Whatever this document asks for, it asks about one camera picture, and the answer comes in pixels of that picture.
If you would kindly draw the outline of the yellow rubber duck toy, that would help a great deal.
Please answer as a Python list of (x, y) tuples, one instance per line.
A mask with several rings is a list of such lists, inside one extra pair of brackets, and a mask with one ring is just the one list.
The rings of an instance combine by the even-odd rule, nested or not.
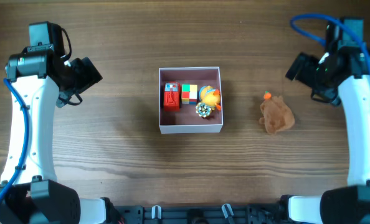
[(212, 108), (212, 110), (222, 109), (222, 106), (220, 105), (221, 93), (218, 89), (213, 88), (212, 86), (205, 85), (199, 90), (199, 100)]

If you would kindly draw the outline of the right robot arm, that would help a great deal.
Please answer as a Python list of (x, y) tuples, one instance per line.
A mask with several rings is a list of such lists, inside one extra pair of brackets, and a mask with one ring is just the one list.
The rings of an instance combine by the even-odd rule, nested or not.
[(300, 14), (290, 19), (327, 22), (321, 58), (299, 54), (286, 76), (311, 88), (311, 99), (344, 109), (349, 145), (345, 187), (320, 196), (287, 197), (286, 218), (295, 223), (370, 223), (370, 49), (361, 18)]

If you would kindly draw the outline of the white box with pink interior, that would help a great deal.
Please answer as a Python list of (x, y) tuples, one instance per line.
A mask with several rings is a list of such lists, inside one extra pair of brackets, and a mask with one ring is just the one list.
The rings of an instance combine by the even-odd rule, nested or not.
[(159, 69), (162, 134), (218, 133), (223, 127), (219, 67)]

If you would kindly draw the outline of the red toy car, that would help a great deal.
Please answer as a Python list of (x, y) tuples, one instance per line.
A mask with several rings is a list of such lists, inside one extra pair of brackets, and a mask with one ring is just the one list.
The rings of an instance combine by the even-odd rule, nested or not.
[(180, 108), (180, 84), (169, 82), (164, 85), (163, 108), (165, 111), (178, 111)]

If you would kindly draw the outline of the yellow round toy wheel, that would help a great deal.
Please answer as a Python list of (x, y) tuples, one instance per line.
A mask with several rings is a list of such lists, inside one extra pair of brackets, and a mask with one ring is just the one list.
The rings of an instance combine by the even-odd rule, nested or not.
[(210, 106), (208, 106), (207, 104), (203, 103), (203, 102), (199, 102), (197, 105), (196, 105), (196, 113), (202, 117), (202, 118), (206, 118), (208, 116), (211, 115), (212, 113), (212, 108)]

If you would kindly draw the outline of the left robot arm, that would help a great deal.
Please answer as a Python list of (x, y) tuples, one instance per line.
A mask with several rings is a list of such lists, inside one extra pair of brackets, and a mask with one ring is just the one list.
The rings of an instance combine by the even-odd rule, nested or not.
[(4, 84), (12, 96), (6, 165), (0, 178), (1, 223), (109, 223), (105, 198), (82, 199), (57, 181), (52, 155), (54, 111), (101, 80), (89, 58), (72, 58), (67, 31), (29, 26), (30, 44), (9, 57)]

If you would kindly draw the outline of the brown plush toy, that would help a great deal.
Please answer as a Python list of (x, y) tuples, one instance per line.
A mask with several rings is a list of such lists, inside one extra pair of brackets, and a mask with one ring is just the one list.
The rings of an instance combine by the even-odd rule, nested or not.
[(282, 96), (273, 96), (269, 91), (266, 91), (260, 110), (262, 117), (259, 119), (259, 123), (264, 125), (269, 134), (288, 130), (295, 125), (294, 114), (285, 104)]

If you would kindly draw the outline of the multicoloured puzzle cube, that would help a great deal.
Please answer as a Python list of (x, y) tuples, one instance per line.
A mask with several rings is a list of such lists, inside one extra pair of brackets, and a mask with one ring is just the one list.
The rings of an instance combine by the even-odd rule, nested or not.
[(193, 84), (182, 84), (181, 103), (183, 105), (196, 105), (198, 97), (198, 87)]

